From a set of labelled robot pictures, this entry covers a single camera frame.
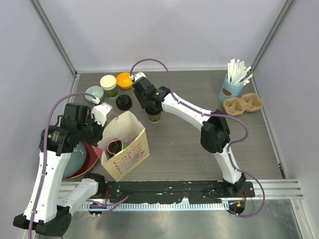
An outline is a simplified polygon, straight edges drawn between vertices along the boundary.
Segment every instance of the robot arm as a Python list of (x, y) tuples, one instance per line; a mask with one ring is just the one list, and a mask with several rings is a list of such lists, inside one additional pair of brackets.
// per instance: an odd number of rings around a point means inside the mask
[[(235, 170), (230, 162), (227, 147), (230, 142), (230, 130), (225, 118), (218, 118), (213, 116), (205, 116), (204, 114), (212, 114), (211, 111), (201, 109), (180, 97), (178, 101), (183, 101), (192, 108), (202, 112), (196, 113), (188, 107), (180, 104), (174, 99), (170, 90), (166, 87), (159, 87), (158, 89), (152, 85), (143, 73), (134, 75), (134, 93), (140, 102), (143, 109), (146, 111), (165, 111), (179, 116), (186, 120), (199, 131), (201, 131), (201, 145), (208, 152), (212, 153), (223, 173), (223, 180), (228, 184), (230, 191), (240, 192), (242, 186), (246, 181), (244, 174)], [(222, 114), (221, 111), (216, 111), (216, 114)], [(230, 154), (234, 165), (237, 166), (233, 153), (230, 149)]]
[[(50, 125), (47, 143), (47, 165), (42, 191), (37, 204), (33, 229), (45, 236), (63, 235), (74, 212), (88, 198), (101, 194), (105, 189), (105, 180), (101, 175), (87, 174), (82, 182), (64, 198), (57, 198), (64, 169), (73, 149), (81, 141), (96, 145), (102, 139), (107, 114), (112, 107), (106, 103), (93, 107), (67, 104), (60, 126)], [(40, 141), (40, 161), (37, 178), (29, 204), (23, 214), (14, 218), (13, 225), (27, 229), (35, 196), (39, 188), (43, 168), (44, 131)]]

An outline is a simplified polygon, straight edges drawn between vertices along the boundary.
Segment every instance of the light green bowl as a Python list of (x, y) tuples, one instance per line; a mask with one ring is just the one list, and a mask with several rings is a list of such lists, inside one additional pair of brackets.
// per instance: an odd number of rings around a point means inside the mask
[[(99, 98), (100, 100), (102, 100), (104, 97), (104, 90), (100, 86), (91, 86), (90, 88), (88, 88), (85, 91), (85, 93), (92, 94), (92, 95), (96, 96), (97, 98)], [(89, 102), (93, 102), (93, 98), (91, 96), (85, 96), (85, 98)]]

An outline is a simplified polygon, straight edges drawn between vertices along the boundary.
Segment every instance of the black lid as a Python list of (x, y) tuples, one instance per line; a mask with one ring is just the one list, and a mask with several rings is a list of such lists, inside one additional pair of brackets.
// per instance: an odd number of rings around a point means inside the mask
[(127, 111), (132, 107), (132, 100), (128, 95), (120, 95), (116, 99), (116, 106), (122, 111)]
[[(117, 140), (117, 141), (110, 143), (110, 145), (109, 145), (110, 152), (117, 154), (121, 150), (122, 150), (122, 142), (120, 140)], [(112, 158), (114, 156), (114, 154), (109, 153), (107, 150), (106, 150), (106, 152), (110, 158)]]
[(145, 108), (145, 112), (150, 116), (157, 116), (161, 113), (161, 110), (156, 108)]

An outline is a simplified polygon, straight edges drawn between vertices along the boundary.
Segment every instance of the metal corner post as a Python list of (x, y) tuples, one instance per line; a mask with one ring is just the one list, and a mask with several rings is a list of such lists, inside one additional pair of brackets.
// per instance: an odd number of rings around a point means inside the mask
[(260, 62), (261, 58), (265, 54), (269, 44), (273, 40), (275, 34), (279, 30), (279, 27), (283, 23), (284, 19), (286, 18), (287, 14), (289, 13), (289, 10), (293, 6), (296, 0), (286, 0), (285, 4), (283, 5), (282, 9), (280, 10), (280, 13), (278, 14), (273, 26), (270, 29), (270, 32), (268, 33), (263, 45), (261, 46), (253, 64), (252, 64), (252, 72), (255, 71), (258, 63)]
[(70, 58), (68, 57), (66, 51), (64, 50), (56, 32), (54, 31), (48, 17), (46, 16), (41, 4), (39, 3), (38, 0), (30, 0), (30, 3), (33, 5), (34, 10), (36, 11), (36, 13), (38, 14), (38, 16), (40, 17), (44, 27), (46, 28), (47, 32), (49, 33), (52, 41), (54, 42), (55, 46), (57, 47), (58, 51), (60, 52), (63, 60), (65, 61), (66, 65), (68, 66), (69, 70), (71, 71), (73, 77), (76, 77), (76, 70), (74, 69), (74, 66), (70, 60)]

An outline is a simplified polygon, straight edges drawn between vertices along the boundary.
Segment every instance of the blue cup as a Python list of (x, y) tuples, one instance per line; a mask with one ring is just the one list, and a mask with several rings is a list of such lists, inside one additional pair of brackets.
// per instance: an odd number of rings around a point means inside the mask
[(228, 98), (232, 98), (232, 97), (238, 97), (240, 92), (241, 92), (241, 89), (243, 88), (243, 86), (233, 86), (232, 84), (230, 84), (228, 81), (227, 81), (227, 77), (228, 77), (228, 74), (225, 76), (225, 80), (224, 80), (224, 83), (220, 89), (220, 92), (218, 94), (219, 96), (219, 99), (221, 101), (224, 101), (225, 99), (228, 99)]

